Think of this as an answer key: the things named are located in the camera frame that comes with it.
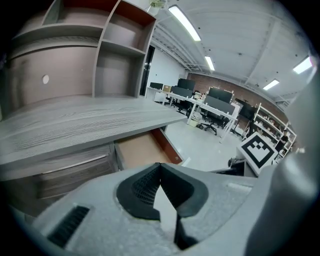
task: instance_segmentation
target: fluorescent light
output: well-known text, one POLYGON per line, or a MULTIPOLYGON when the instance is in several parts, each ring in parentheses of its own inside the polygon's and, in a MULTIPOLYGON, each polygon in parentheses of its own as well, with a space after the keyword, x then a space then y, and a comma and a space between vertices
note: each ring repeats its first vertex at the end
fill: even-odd
POLYGON ((190 23, 188 18, 184 15, 184 13, 178 8, 178 6, 173 5, 169 8, 169 11, 181 22, 181 24, 185 27, 186 30, 190 33, 194 41, 201 41, 200 36, 195 30, 194 26, 190 23))
POLYGON ((264 90, 269 90, 270 88, 276 86, 279 84, 279 81, 277 79, 274 79, 271 83, 269 83, 267 86, 263 87, 264 90))
POLYGON ((311 60, 310 60, 310 57, 308 57, 304 61, 302 61, 298 66, 296 66, 293 69, 293 71, 296 72, 297 74, 300 74, 311 67, 312 67, 311 60))
POLYGON ((215 71, 215 67, 214 64, 212 63, 212 60, 210 57, 205 57, 206 62, 208 62, 208 65, 210 67, 211 70, 215 71))

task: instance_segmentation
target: round white hole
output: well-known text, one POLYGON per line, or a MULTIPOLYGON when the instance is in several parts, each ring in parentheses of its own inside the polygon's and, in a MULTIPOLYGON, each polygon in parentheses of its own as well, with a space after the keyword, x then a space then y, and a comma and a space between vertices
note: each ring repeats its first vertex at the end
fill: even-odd
POLYGON ((48 82, 49 82, 49 76, 47 74, 45 74, 43 77, 42 77, 42 82, 46 85, 48 82))

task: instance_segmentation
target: white ceiling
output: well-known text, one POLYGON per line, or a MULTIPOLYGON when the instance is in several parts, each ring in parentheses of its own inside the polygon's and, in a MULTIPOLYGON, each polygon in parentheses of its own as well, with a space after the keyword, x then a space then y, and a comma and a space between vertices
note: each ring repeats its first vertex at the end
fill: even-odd
POLYGON ((169 0, 156 18, 151 44, 189 72, 248 87, 273 101, 292 99, 306 85, 310 70, 296 74, 293 68, 308 56, 308 40, 277 2, 169 0), (200 35, 200 42, 193 41, 168 11, 172 5, 178 5, 186 14, 200 35), (215 71, 210 72, 204 56, 211 57, 215 71), (262 90, 273 79, 280 83, 262 90))

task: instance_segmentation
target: brick wall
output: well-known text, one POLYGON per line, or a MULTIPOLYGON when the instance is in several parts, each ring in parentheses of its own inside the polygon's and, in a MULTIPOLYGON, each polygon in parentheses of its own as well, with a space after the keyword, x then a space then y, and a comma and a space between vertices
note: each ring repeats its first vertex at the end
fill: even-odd
MULTIPOLYGON (((265 98, 259 96, 258 94, 247 90, 243 87, 240 87, 234 83, 227 82, 218 78, 201 75, 201 74, 193 74, 189 73, 187 79, 195 81, 195 90, 200 93, 206 93, 210 86, 215 86, 223 90, 227 90, 234 93, 232 100, 234 101, 236 98, 240 100, 247 100, 251 106, 255 106, 256 104, 260 104, 271 113, 273 113, 276 117, 278 117, 284 123, 288 122, 288 118, 285 113, 283 113, 280 109, 278 109, 271 102, 266 100, 265 98)), ((246 126, 246 122, 239 122, 240 128, 244 129, 246 126)))

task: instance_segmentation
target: person in black clothing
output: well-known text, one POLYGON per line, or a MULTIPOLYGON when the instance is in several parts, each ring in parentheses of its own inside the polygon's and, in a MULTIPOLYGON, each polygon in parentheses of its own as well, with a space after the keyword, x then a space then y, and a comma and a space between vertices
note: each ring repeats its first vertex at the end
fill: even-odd
POLYGON ((280 152, 285 147, 285 144, 288 142, 288 139, 289 139, 288 138, 288 131, 284 130, 282 138, 279 140, 279 142, 275 146, 275 150, 280 152))

